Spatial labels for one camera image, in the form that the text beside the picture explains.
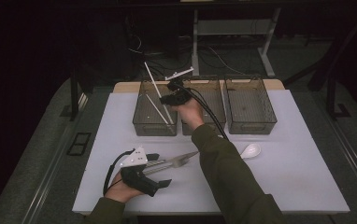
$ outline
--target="metal frame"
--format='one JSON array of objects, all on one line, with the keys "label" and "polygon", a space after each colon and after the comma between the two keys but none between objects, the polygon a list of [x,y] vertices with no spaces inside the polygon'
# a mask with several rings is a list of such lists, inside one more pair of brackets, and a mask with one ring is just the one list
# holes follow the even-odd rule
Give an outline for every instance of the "metal frame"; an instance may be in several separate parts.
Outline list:
[{"label": "metal frame", "polygon": [[[278,15],[280,13],[280,7],[275,8],[273,17],[271,20],[269,20],[269,25],[268,28],[266,29],[265,32],[257,32],[256,34],[253,34],[252,32],[247,32],[246,29],[244,29],[243,27],[238,27],[236,29],[236,31],[234,30],[229,30],[227,31],[226,29],[223,29],[222,27],[219,26],[219,24],[221,24],[223,21],[199,21],[198,20],[198,10],[196,9],[193,13],[193,55],[192,55],[192,63],[193,63],[193,76],[199,76],[199,61],[198,61],[198,43],[197,43],[197,39],[199,35],[217,35],[217,34],[221,34],[221,35],[233,35],[233,34],[237,34],[237,35],[257,35],[257,34],[266,34],[266,39],[264,42],[264,45],[262,48],[258,48],[261,60],[263,61],[263,65],[264,65],[264,69],[266,71],[266,74],[268,75],[268,77],[275,77],[275,73],[274,70],[272,68],[271,63],[269,62],[268,56],[266,55],[266,53],[268,52],[269,49],[269,45],[271,44],[271,40],[272,37],[274,35],[275,32],[275,27],[278,23]],[[216,25],[216,29],[217,30],[213,30],[213,31],[209,31],[207,30],[207,28],[202,28],[199,29],[199,23],[202,22],[202,24],[207,24],[207,23],[212,23],[214,25]]]}]

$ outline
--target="metal stand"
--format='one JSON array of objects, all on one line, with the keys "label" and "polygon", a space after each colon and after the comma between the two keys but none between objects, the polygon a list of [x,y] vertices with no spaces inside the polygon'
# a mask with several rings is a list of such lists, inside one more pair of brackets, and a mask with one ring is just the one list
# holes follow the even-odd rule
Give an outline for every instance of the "metal stand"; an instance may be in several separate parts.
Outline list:
[{"label": "metal stand", "polygon": [[272,17],[272,21],[269,23],[268,34],[266,35],[266,40],[262,48],[258,48],[258,52],[260,54],[261,60],[263,61],[264,68],[268,77],[274,77],[275,73],[272,69],[272,65],[269,62],[268,56],[266,53],[268,52],[269,45],[271,44],[272,36],[275,32],[275,27],[278,23],[278,15],[280,13],[280,7],[275,9],[274,16]]},{"label": "metal stand", "polygon": [[[269,62],[268,56],[266,53],[268,52],[269,45],[271,44],[272,37],[275,32],[275,27],[278,23],[278,15],[280,13],[280,7],[276,8],[274,11],[274,15],[272,17],[272,20],[269,21],[269,25],[264,30],[264,32],[257,32],[256,34],[251,30],[247,31],[243,27],[234,27],[232,28],[232,23],[235,22],[244,22],[245,21],[208,21],[209,25],[207,25],[206,21],[202,21],[202,25],[205,26],[203,27],[202,31],[199,32],[199,20],[198,20],[198,10],[195,10],[193,13],[193,55],[192,55],[192,62],[193,62],[193,76],[199,76],[199,62],[198,62],[198,35],[216,35],[216,34],[221,34],[221,35],[258,35],[258,34],[266,34],[266,40],[264,42],[264,45],[262,48],[258,48],[258,52],[260,54],[261,60],[263,61],[264,64],[264,69],[269,77],[274,77],[275,73],[274,70],[272,69],[272,65]],[[221,23],[229,23],[228,26],[231,28],[223,27],[221,26]]]}]

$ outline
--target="person's left hand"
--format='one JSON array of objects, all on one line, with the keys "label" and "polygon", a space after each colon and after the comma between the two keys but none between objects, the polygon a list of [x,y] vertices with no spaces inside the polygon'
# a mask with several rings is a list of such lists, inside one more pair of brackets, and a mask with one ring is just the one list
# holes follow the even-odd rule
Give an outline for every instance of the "person's left hand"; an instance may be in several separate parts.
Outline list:
[{"label": "person's left hand", "polygon": [[121,180],[121,171],[119,171],[114,179],[112,180],[112,187],[110,187],[105,194],[106,198],[121,202],[121,203],[127,203],[130,199],[134,198],[135,196],[142,195],[144,194],[143,192],[137,190],[137,189],[132,189],[129,186],[127,186],[123,181]]}]

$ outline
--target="white plastic piece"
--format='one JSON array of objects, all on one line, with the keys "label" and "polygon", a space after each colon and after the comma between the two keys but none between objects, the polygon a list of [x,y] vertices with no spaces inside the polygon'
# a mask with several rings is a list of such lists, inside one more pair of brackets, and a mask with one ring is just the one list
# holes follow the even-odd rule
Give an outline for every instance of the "white plastic piece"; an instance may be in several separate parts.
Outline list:
[{"label": "white plastic piece", "polygon": [[179,72],[179,73],[175,72],[175,73],[173,74],[173,76],[171,76],[171,77],[165,77],[164,80],[167,81],[167,80],[170,80],[170,79],[175,78],[175,77],[182,76],[182,75],[187,74],[187,73],[192,72],[192,71],[193,71],[193,67],[191,67],[191,68],[188,69],[188,70]]},{"label": "white plastic piece", "polygon": [[260,154],[261,152],[261,147],[258,144],[250,144],[248,145],[245,150],[242,152],[242,154],[240,154],[240,157],[242,159],[249,159],[249,158],[253,158],[256,157]]},{"label": "white plastic piece", "polygon": [[123,162],[121,162],[120,167],[129,167],[147,164],[146,151],[142,146],[138,147],[132,154],[130,154]]}]

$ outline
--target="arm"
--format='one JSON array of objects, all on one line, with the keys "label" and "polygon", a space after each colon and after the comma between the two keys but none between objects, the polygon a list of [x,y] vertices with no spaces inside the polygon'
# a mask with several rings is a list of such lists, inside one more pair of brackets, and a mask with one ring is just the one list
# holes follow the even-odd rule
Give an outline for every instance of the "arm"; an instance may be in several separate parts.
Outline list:
[{"label": "arm", "polygon": [[273,197],[264,194],[235,146],[200,121],[200,105],[192,99],[173,108],[194,128],[192,140],[202,171],[227,223],[285,223]]},{"label": "arm", "polygon": [[121,173],[117,173],[112,180],[104,198],[100,198],[91,214],[82,221],[82,224],[115,224],[122,222],[125,203],[142,192],[128,187],[121,181]]}]

